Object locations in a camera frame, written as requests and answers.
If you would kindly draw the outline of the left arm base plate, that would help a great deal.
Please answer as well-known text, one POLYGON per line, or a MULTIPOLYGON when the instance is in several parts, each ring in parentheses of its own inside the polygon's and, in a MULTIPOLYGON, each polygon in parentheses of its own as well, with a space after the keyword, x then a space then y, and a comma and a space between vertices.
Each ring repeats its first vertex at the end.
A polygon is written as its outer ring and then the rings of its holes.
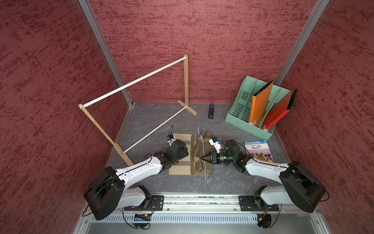
POLYGON ((151 195, 146 197, 145 200, 139 206, 128 206, 125 207, 125 211, 162 211, 164 205, 164 196, 162 195, 151 195))

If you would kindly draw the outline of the aluminium corner post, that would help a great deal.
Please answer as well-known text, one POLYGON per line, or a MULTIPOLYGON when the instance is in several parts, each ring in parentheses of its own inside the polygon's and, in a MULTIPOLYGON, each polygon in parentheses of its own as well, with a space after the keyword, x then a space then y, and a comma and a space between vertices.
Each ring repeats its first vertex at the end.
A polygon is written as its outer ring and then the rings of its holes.
POLYGON ((318 0, 317 1, 316 5, 314 6, 314 8, 311 12, 311 14, 308 17, 303 29, 301 30, 293 48, 291 49, 284 65, 282 66, 278 76, 276 77, 275 82, 274 82, 275 85, 280 86, 280 84, 284 80, 287 72, 291 68, 292 64, 294 63, 294 61, 297 58, 299 52, 303 48, 307 39, 309 38, 311 32, 313 31, 314 27, 316 26, 318 20, 320 19, 321 15, 325 11, 329 2, 330 2, 329 0, 318 0))
POLYGON ((79 0, 79 3, 118 85, 123 86, 124 82, 122 76, 112 56, 112 53, 110 52, 109 46, 105 40, 99 23, 94 15, 90 2, 88 0, 79 0))

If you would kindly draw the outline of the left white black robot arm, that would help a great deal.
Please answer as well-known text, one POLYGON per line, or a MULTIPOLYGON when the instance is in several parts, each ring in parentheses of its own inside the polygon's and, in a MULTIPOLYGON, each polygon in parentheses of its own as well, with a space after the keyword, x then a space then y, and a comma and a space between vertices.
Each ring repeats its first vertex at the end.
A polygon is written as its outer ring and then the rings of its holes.
POLYGON ((186 144, 177 139, 164 152, 123 169, 106 167, 84 192, 88 208, 96 220, 103 220, 118 208, 134 207, 153 211, 152 195, 144 186, 130 188, 143 179, 170 169, 189 155, 186 144))

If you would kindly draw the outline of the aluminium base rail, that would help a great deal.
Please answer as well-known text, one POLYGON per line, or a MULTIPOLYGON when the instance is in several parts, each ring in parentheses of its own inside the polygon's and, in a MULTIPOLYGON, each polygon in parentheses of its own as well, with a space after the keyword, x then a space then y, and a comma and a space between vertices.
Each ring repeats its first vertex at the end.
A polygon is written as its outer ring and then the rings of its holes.
MULTIPOLYGON (((150 194, 131 193, 126 191, 119 203, 112 201, 107 204, 108 210, 102 210, 95 213, 97 220, 102 220, 115 211, 124 210, 128 206, 139 206, 150 194)), ((172 212, 241 212, 239 206, 239 195, 203 195, 203 194, 163 194, 163 210, 172 212)))

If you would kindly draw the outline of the right aluminium corner post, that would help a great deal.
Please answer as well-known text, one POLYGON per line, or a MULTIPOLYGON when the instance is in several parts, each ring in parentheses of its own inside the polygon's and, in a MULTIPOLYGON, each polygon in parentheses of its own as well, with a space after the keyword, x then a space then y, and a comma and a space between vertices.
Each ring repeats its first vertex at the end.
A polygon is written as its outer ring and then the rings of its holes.
POLYGON ((282 66, 278 76, 276 77, 275 82, 274 82, 275 85, 280 86, 280 84, 284 80, 287 72, 291 68, 292 64, 294 63, 294 61, 297 58, 299 52, 303 48, 307 39, 309 38, 311 32, 313 31, 314 27, 316 26, 318 20, 320 19, 321 15, 325 11, 329 2, 330 2, 329 0, 318 0, 317 1, 316 5, 314 6, 314 8, 311 12, 311 14, 308 17, 303 29, 301 30, 293 48, 291 49, 284 65, 282 66))

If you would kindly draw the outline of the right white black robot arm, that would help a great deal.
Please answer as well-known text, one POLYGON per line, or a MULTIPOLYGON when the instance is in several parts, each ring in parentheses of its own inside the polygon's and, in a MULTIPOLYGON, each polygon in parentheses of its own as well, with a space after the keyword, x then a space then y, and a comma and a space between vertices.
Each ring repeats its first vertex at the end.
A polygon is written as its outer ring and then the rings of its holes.
POLYGON ((278 210, 278 205, 295 205, 312 213, 328 192, 325 186, 300 162, 275 163, 266 141, 238 143, 230 139, 210 139, 215 151, 203 154, 202 161, 233 167, 242 174, 263 177, 278 186, 261 186, 252 196, 240 198, 243 211, 278 210))

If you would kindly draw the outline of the beige plaid scarf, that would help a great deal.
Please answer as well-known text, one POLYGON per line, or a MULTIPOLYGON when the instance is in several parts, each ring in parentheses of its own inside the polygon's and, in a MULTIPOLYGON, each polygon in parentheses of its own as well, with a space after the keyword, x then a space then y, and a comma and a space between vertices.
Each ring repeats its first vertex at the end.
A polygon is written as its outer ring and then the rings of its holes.
POLYGON ((169 171, 169 175, 178 176, 211 176, 213 166, 210 163, 202 161, 201 158, 214 151, 209 140, 213 138, 212 132, 205 132, 203 140, 198 134, 174 134, 175 139, 179 139, 186 144, 189 155, 175 165, 169 171))

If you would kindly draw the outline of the wooden clothes rack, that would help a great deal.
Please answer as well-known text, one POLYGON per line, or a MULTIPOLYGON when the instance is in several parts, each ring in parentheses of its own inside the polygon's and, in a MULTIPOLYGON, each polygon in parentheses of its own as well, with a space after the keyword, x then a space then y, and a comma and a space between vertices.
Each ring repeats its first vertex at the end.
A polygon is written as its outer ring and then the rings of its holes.
POLYGON ((110 91, 102 96, 97 97, 94 100, 91 100, 85 104, 79 104, 79 109, 89 118, 89 120, 98 128, 98 130, 103 134, 103 136, 109 141, 109 143, 113 146, 114 150, 120 155, 120 157, 124 160, 124 162, 128 166, 134 165, 134 162, 130 159, 130 157, 127 155, 127 153, 133 149, 135 146, 137 146, 140 142, 145 140, 147 137, 149 137, 151 134, 153 134, 156 130, 164 126, 166 123, 171 121, 174 117, 182 113, 183 110, 189 111, 194 116, 197 115, 197 112, 190 107, 190 101, 189 101, 189 57, 188 55, 183 55, 183 57, 164 65, 163 67, 156 69, 134 81, 131 81, 125 85, 120 86, 119 88, 110 91), (109 134, 104 130, 104 128, 98 123, 97 120, 90 114, 88 111, 88 107, 97 104, 101 101, 103 101, 106 98, 109 98, 111 96, 114 96, 115 94, 118 94, 123 91, 129 91, 130 94, 133 94, 131 104, 129 106, 130 109, 133 109, 137 103, 141 102, 161 102, 161 99, 159 97, 151 96, 150 94, 146 94, 145 91, 140 91, 139 94, 135 93, 135 89, 131 89, 131 87, 134 87, 136 85, 141 85, 145 83, 145 80, 150 79, 151 77, 156 76, 156 74, 161 73, 162 71, 174 67, 177 64, 183 64, 183 90, 182 90, 182 98, 178 97, 168 97, 166 102, 171 103, 177 103, 181 107, 176 110, 176 113, 172 114, 171 117, 167 118, 165 121, 163 121, 161 124, 156 126, 153 130, 150 130, 149 133, 147 133, 144 137, 142 137, 140 140, 133 143, 130 147, 127 149, 123 149, 119 143, 114 140, 109 134))

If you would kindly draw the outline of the left aluminium corner post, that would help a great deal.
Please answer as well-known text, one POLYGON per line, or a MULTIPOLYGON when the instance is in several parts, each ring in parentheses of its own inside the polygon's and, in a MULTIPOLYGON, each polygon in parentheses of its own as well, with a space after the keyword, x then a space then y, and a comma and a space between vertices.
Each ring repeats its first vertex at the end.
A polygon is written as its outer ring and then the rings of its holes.
POLYGON ((109 46, 105 40, 99 23, 94 15, 90 2, 88 0, 79 0, 79 3, 118 85, 123 86, 124 82, 122 76, 112 56, 112 53, 110 52, 109 46))

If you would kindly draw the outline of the red folder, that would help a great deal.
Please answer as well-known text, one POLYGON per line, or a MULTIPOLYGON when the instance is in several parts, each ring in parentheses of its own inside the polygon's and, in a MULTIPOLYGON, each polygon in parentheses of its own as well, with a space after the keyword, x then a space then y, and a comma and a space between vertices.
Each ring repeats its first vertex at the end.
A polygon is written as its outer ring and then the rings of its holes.
POLYGON ((266 115, 261 129, 264 131, 269 131, 275 124, 277 124, 283 117, 285 117, 293 107, 297 89, 289 92, 283 99, 281 99, 274 107, 270 109, 266 115))

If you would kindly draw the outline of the dark blue small bottle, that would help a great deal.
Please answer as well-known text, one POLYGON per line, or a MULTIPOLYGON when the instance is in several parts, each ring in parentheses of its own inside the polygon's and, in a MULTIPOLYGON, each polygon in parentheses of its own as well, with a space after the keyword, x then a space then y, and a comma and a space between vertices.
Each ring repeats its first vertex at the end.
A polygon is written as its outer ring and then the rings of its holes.
POLYGON ((212 120, 214 118, 214 103, 209 105, 208 118, 212 120))

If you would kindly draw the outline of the light blue wire hanger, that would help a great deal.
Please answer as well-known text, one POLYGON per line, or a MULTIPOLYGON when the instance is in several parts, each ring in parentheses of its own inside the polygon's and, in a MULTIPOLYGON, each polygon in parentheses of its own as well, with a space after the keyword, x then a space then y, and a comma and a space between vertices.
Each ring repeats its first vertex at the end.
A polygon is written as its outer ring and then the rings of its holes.
POLYGON ((205 147, 205 145, 207 145, 206 138, 205 138, 206 127, 203 125, 200 125, 197 127, 197 131, 198 131, 198 136, 202 143, 203 156, 201 157, 201 163, 202 163, 202 169, 203 169, 203 176, 204 176, 205 182, 208 183, 209 178, 208 178, 208 173, 207 173, 207 165, 206 165, 206 161, 204 160, 204 157, 207 154, 206 147, 205 147))

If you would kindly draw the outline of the green file organizer tray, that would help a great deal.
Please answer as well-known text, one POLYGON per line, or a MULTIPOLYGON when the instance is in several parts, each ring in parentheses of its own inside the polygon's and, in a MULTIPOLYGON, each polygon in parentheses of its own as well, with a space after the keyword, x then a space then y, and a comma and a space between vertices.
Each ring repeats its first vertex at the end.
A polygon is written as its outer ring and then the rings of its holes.
POLYGON ((250 117, 253 96, 266 85, 267 82, 265 81, 246 76, 240 86, 234 104, 226 116, 227 123, 262 140, 269 140, 272 137, 275 126, 272 126, 269 130, 262 129, 265 116, 263 116, 261 120, 256 120, 254 123, 250 122, 250 117))

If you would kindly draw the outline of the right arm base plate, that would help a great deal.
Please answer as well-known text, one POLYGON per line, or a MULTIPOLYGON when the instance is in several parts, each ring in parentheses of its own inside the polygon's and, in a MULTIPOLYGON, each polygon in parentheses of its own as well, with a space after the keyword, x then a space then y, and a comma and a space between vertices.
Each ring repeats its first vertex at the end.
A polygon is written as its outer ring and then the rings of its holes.
POLYGON ((275 212, 280 210, 278 205, 268 205, 261 197, 239 196, 238 199, 241 211, 265 212, 268 210, 269 212, 275 212))

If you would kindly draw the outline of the dog picture book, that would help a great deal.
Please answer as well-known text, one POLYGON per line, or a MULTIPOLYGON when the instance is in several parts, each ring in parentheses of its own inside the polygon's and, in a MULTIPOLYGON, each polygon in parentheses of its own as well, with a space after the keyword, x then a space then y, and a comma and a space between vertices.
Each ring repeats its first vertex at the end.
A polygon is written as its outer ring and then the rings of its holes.
POLYGON ((244 142, 244 146, 251 157, 257 160, 274 163, 267 141, 247 141, 244 142))

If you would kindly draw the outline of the orange folder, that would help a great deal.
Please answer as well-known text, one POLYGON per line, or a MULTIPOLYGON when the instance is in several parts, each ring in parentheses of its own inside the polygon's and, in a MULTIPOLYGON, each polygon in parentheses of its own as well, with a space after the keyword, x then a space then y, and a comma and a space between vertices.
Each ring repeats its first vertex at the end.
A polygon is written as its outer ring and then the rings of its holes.
POLYGON ((273 84, 274 81, 267 83, 252 96, 250 124, 256 126, 265 115, 273 84))

